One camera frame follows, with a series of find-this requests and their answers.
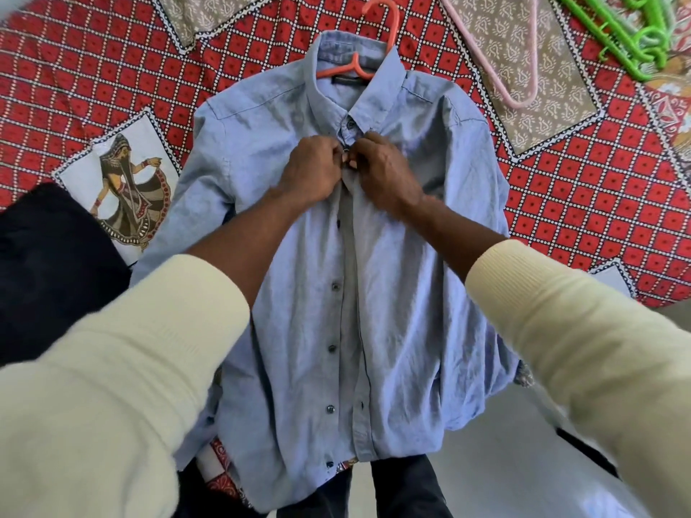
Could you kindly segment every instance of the red checkered pattern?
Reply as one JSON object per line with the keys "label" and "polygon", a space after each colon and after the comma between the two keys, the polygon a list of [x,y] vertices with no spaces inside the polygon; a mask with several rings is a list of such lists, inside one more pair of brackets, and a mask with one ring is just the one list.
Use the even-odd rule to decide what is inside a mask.
{"label": "red checkered pattern", "polygon": [[[360,18],[365,1],[266,0],[186,56],[151,0],[34,1],[0,31],[0,207],[144,107],[184,163],[194,110],[241,78],[301,58],[314,29],[385,40],[384,9]],[[488,118],[511,184],[514,236],[581,269],[620,258],[644,304],[691,296],[686,183],[642,86],[600,63],[598,44],[570,22],[607,115],[512,162],[478,71],[437,0],[396,2],[406,68],[454,80]]]}

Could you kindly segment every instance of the cream sweater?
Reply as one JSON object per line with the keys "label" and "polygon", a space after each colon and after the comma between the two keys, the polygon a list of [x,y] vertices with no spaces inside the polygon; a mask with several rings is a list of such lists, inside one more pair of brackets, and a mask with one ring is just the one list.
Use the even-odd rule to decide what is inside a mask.
{"label": "cream sweater", "polygon": [[[691,516],[691,334],[516,241],[466,288],[653,516]],[[231,280],[180,255],[0,370],[0,517],[170,516],[171,454],[248,320]]]}

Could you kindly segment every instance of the human hand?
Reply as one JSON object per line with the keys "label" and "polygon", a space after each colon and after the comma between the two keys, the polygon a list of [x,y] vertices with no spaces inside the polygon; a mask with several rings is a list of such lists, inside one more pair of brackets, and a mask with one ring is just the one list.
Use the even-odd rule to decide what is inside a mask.
{"label": "human hand", "polygon": [[360,173],[360,184],[376,208],[403,220],[424,196],[408,160],[387,138],[369,131],[348,152],[348,162]]}
{"label": "human hand", "polygon": [[302,138],[290,153],[276,188],[287,192],[306,207],[326,199],[341,179],[343,148],[326,136]]}

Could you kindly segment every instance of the button-down shirt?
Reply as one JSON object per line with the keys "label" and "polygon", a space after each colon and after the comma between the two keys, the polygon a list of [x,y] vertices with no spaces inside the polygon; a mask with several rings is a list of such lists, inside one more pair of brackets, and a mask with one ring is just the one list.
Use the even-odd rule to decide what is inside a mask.
{"label": "button-down shirt", "polygon": [[[316,79],[354,51],[376,70],[368,85]],[[407,72],[383,42],[325,32],[305,59],[198,109],[172,207],[133,283],[217,228],[230,207],[242,213],[259,200],[300,138],[330,135],[347,148],[368,130],[399,147],[427,193],[507,232],[508,184],[470,98]],[[440,449],[444,429],[482,412],[516,365],[432,247],[377,210],[345,169],[276,252],[252,324],[222,364],[216,431],[231,476],[269,511],[311,494],[339,462]]]}

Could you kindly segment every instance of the plastic hanger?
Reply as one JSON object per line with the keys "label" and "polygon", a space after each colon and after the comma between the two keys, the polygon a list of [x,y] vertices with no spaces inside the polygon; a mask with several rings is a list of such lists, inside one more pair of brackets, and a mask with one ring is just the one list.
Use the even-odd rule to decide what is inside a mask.
{"label": "plastic hanger", "polygon": [[441,1],[448,12],[448,15],[451,16],[451,19],[456,24],[456,27],[458,27],[459,31],[461,31],[461,34],[463,35],[463,38],[465,38],[468,48],[473,53],[473,56],[487,73],[489,79],[492,80],[492,83],[499,92],[504,105],[512,109],[525,109],[525,107],[528,107],[531,103],[533,103],[535,97],[538,95],[538,0],[529,0],[530,16],[528,17],[528,46],[530,47],[530,56],[528,70],[530,72],[530,81],[528,82],[528,96],[526,96],[525,100],[523,101],[516,101],[511,97],[501,78],[499,78],[499,75],[489,63],[487,57],[482,53],[477,42],[475,42],[473,35],[463,24],[461,16],[458,14],[456,8],[451,4],[451,0]]}
{"label": "plastic hanger", "polygon": [[[386,5],[389,8],[389,14],[393,14],[393,22],[391,23],[391,31],[389,32],[389,39],[386,41],[386,52],[389,52],[393,48],[393,44],[396,42],[396,36],[398,35],[398,27],[401,21],[401,14],[398,10],[398,5],[393,0],[369,0],[362,7],[362,15],[364,16],[369,12],[369,10],[374,5]],[[346,72],[355,71],[359,77],[365,80],[371,80],[375,77],[373,72],[367,72],[360,67],[360,55],[356,52],[352,53],[352,58],[350,63],[347,65],[339,65],[338,67],[332,67],[330,69],[324,69],[316,73],[317,78],[329,78],[336,76],[337,74],[344,74]]]}

